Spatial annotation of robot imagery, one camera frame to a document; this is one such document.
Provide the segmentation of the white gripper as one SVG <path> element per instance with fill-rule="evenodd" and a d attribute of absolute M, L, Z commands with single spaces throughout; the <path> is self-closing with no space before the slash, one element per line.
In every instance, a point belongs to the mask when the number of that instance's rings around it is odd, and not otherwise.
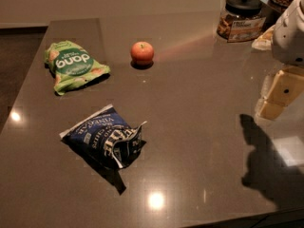
<path fill-rule="evenodd" d="M 285 66 L 265 77 L 258 117 L 275 120 L 304 91 L 304 14 L 301 7 L 287 8 L 275 23 L 272 53 Z"/>

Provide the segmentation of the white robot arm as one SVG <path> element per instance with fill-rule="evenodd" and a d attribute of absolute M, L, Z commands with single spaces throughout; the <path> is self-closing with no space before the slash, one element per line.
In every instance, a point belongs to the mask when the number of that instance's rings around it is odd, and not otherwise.
<path fill-rule="evenodd" d="M 265 77 L 256 105 L 258 117 L 271 121 L 304 90 L 304 0 L 294 0 L 277 19 L 272 54 L 282 68 Z"/>

